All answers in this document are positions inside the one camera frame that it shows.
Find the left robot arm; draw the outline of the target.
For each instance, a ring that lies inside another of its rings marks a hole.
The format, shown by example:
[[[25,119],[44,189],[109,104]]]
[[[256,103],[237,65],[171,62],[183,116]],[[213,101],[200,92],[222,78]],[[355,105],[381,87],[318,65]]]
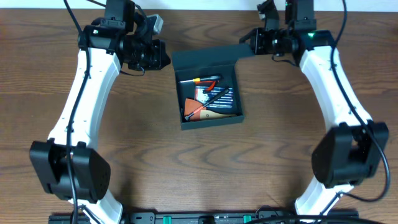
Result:
[[[133,1],[107,1],[103,17],[78,27],[78,63],[64,109],[46,141],[34,141],[30,161],[48,194],[73,205],[71,223],[121,223],[123,205],[109,189],[111,168],[98,153],[98,135],[112,85],[127,65],[142,76],[170,63],[157,38],[163,19]]]

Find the black yellow screwdriver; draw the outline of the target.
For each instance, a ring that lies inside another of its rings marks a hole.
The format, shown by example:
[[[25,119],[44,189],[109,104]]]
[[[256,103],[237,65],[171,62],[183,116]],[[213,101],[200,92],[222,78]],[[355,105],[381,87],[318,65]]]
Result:
[[[179,81],[179,83],[203,83],[203,82],[215,82],[217,80],[221,79],[221,75],[211,75],[207,77],[198,77],[198,78],[192,78],[190,80],[182,80]]]

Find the dark green box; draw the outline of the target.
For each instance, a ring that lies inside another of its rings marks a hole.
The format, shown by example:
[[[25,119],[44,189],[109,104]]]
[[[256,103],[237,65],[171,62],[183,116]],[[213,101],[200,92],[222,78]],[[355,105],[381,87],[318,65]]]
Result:
[[[182,130],[243,121],[235,65],[253,55],[246,44],[172,54]]]

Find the small claw hammer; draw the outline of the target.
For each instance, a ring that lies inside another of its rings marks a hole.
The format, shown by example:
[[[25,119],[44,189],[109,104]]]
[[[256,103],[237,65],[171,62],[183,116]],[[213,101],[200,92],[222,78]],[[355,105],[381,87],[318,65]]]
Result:
[[[208,105],[211,104],[212,102],[214,102],[215,100],[217,100],[218,98],[220,98],[221,96],[223,96],[225,93],[227,93],[229,90],[229,88],[224,88],[224,90],[222,92],[220,92],[219,94],[217,94],[214,98],[212,98],[210,101],[208,101],[205,104],[202,104],[204,107],[207,108],[207,110],[211,110],[213,111],[213,109],[217,109],[217,108],[209,108]]]

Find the blue precision screwdriver set case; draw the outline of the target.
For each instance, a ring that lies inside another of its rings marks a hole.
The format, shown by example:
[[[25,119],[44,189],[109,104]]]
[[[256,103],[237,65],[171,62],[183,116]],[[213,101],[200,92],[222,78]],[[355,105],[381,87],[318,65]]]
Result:
[[[196,86],[195,87],[195,96],[194,99],[202,104],[207,103],[212,98],[214,98],[217,94],[222,92],[224,88],[222,87],[214,87],[210,92],[205,92],[206,86]],[[232,109],[233,108],[233,89],[229,88],[228,92],[223,96],[212,102],[208,105],[209,108],[218,108],[218,109]]]

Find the red handled pliers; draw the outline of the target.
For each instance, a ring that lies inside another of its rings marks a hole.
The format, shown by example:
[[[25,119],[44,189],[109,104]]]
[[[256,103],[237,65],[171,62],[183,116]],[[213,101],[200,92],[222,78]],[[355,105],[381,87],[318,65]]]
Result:
[[[218,82],[219,82],[218,80],[213,80],[211,84],[207,88],[205,88],[205,92],[210,92],[211,90],[213,90],[215,85],[218,84]]]

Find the orange scraper wooden handle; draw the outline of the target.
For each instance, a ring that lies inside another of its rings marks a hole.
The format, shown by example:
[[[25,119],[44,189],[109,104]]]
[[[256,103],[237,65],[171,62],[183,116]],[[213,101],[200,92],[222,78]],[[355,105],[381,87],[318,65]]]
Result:
[[[187,98],[183,118],[185,121],[202,121],[207,119],[220,119],[236,116],[235,114],[221,114],[207,110],[200,102]]]

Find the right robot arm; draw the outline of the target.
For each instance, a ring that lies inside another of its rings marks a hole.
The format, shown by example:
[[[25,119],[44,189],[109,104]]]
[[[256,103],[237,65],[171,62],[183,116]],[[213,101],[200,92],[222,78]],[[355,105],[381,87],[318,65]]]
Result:
[[[294,203],[302,223],[321,223],[341,197],[351,196],[379,165],[388,164],[389,130],[374,122],[357,99],[341,64],[339,38],[317,28],[313,1],[287,1],[285,28],[273,0],[259,4],[257,11],[264,26],[240,43],[276,62],[291,54],[291,65],[306,76],[322,111],[326,134],[312,153],[313,179]]]

